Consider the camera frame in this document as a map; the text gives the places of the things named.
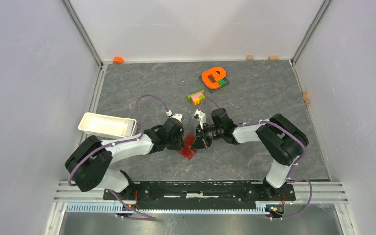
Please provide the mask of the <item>red card holder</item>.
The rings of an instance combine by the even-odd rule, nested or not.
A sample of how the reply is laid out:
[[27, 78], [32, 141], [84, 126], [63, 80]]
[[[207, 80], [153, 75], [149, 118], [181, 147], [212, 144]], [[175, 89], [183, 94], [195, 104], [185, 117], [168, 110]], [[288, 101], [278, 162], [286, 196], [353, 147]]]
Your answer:
[[188, 134], [183, 142], [184, 142], [184, 148], [182, 150], [178, 150], [177, 152], [186, 157], [187, 159], [191, 160], [192, 157], [196, 154], [197, 150], [196, 149], [192, 149], [192, 144], [194, 143], [194, 140], [195, 140], [195, 136], [192, 135], [192, 134]]

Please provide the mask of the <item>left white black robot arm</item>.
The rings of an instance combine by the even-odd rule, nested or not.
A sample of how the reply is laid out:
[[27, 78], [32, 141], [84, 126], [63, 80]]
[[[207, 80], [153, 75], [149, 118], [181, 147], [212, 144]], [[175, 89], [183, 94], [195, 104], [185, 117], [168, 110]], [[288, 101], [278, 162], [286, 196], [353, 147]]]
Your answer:
[[109, 167], [115, 162], [139, 155], [149, 155], [164, 149], [180, 151], [184, 148], [184, 129], [181, 114], [171, 115], [163, 125], [144, 130], [139, 135], [117, 140], [87, 137], [65, 161], [70, 174], [69, 186], [81, 192], [94, 188], [113, 190], [121, 199], [134, 194], [134, 186], [121, 171]]

